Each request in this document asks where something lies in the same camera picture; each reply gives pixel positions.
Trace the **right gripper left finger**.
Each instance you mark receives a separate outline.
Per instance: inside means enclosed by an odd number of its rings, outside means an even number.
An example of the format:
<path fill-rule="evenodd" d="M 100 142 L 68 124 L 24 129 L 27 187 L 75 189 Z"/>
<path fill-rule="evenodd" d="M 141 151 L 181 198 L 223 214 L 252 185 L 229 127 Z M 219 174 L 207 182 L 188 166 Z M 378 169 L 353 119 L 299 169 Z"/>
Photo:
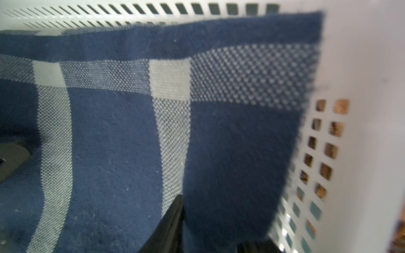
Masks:
<path fill-rule="evenodd" d="M 182 253 L 184 199 L 178 195 L 138 253 Z"/>

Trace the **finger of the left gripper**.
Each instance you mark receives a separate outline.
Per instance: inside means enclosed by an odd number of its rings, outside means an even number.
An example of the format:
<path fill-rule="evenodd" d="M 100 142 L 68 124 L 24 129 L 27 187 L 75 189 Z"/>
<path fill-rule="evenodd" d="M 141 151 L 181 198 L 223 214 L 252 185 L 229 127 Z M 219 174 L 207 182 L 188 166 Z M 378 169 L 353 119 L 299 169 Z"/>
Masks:
<path fill-rule="evenodd" d="M 1 183 L 16 172 L 30 157 L 31 153 L 23 143 L 1 143 Z"/>

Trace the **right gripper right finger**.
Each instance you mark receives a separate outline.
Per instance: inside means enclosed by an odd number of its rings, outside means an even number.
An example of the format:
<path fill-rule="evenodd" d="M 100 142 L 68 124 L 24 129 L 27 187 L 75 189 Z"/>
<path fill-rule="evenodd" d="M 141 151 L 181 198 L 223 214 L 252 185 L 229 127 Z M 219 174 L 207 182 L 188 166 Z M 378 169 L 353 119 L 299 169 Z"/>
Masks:
<path fill-rule="evenodd" d="M 238 253 L 281 253 L 279 247 L 272 241 L 247 241 L 237 247 Z"/>

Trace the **navy plaid scarf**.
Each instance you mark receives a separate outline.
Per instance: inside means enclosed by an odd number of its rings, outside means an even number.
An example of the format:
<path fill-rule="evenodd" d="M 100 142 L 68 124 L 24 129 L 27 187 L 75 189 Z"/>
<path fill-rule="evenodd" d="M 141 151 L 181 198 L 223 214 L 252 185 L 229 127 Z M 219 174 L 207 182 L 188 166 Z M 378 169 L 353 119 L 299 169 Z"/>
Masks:
<path fill-rule="evenodd" d="M 322 12 L 1 32 L 1 252 L 137 253 L 178 195 L 185 253 L 266 241 Z"/>

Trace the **brown plaid fringed scarf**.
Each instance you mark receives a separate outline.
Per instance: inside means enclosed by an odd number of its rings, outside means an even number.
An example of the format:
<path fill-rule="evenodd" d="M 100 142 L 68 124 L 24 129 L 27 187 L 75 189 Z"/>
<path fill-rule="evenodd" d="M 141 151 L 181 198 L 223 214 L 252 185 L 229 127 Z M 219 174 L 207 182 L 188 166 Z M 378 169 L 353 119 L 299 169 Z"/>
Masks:
<path fill-rule="evenodd" d="M 294 250 L 387 253 L 405 194 L 404 142 L 353 100 L 316 100 L 295 162 Z"/>

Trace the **white plastic basket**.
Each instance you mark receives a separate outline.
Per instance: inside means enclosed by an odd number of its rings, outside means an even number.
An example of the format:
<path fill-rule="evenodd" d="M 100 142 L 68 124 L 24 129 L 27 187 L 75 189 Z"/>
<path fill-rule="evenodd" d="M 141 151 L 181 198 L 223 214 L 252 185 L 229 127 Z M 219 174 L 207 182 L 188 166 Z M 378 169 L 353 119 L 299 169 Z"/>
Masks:
<path fill-rule="evenodd" d="M 276 14 L 324 14 L 320 58 L 284 192 L 268 234 L 282 253 L 294 250 L 301 211 L 293 208 L 303 131 L 319 99 L 350 99 L 405 137 L 404 1 L 2 1 L 1 32 L 86 27 L 176 25 Z M 387 253 L 405 250 L 405 195 Z"/>

